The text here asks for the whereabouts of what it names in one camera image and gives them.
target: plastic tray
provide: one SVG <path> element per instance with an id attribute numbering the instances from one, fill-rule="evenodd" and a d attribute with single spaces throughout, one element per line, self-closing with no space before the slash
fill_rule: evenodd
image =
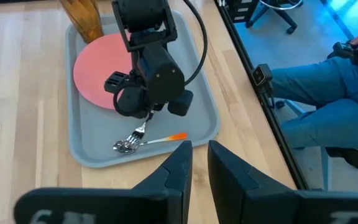
<path id="1" fill-rule="evenodd" d="M 177 26 L 178 38 L 168 44 L 168 51 L 182 69 L 185 78 L 188 78 L 200 60 L 184 18 L 179 12 L 172 11 L 172 14 Z M 102 17 L 101 22 L 105 34 L 119 32 L 114 16 Z M 113 151 L 112 145 L 117 140 L 128 137 L 144 120 L 123 117 L 114 110 L 100 108 L 83 98 L 73 81 L 73 67 L 77 55 L 86 44 L 72 25 L 66 32 L 66 45 L 70 152 L 80 164 L 94 168 L 106 167 L 172 152 L 179 146 L 181 141 L 141 146 L 133 154 Z M 188 114 L 185 117 L 175 116 L 170 114 L 165 106 L 148 122 L 144 141 L 186 132 L 193 146 L 199 146 L 206 144 L 217 135 L 218 110 L 204 72 L 201 71 L 186 89 L 194 93 Z"/>

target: black metal frame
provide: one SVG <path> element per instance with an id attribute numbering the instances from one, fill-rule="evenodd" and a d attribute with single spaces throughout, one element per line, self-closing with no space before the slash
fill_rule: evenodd
<path id="1" fill-rule="evenodd" d="M 9 2 L 26 2 L 26 1 L 33 1 L 33 0 L 0 0 L 0 4 L 9 3 Z M 219 7 L 217 0 L 212 0 L 212 1 L 216 2 L 216 6 L 219 9 L 221 17 L 226 25 L 227 31 L 229 32 L 231 39 L 233 41 L 233 44 L 240 56 L 241 62 L 243 64 L 248 76 L 250 76 L 254 67 L 253 67 L 253 65 L 249 59 L 249 56 L 240 40 L 238 33 L 236 32 L 236 29 L 234 28 L 234 23 L 229 15 L 228 10 L 225 7 Z M 252 12 L 253 12 L 253 10 L 256 8 L 255 0 L 253 1 L 251 8 L 252 8 Z M 252 13 L 250 13 L 250 16 L 247 16 L 245 18 L 245 20 L 249 20 L 251 16 L 252 16 Z M 303 189 L 303 190 L 309 189 L 308 184 L 306 183 L 306 180 L 303 177 L 303 174 L 302 174 L 295 158 L 293 157 L 293 154 L 292 154 L 290 148 L 288 147 L 288 145 L 284 139 L 284 136 L 283 136 L 281 128 L 280 128 L 280 124 L 277 121 L 275 113 L 269 106 L 269 99 L 268 99 L 267 95 L 260 94 L 258 91 L 255 91 L 255 92 L 256 92 L 256 95 L 260 101 L 260 104 L 262 105 L 263 111 L 266 115 L 266 118 L 268 120 L 270 128 L 272 129 L 272 131 L 274 133 L 275 139 L 280 147 L 280 150 L 283 154 L 285 162 L 287 163 L 287 166 L 290 170 L 290 173 L 293 177 L 296 187 L 298 189 Z"/>

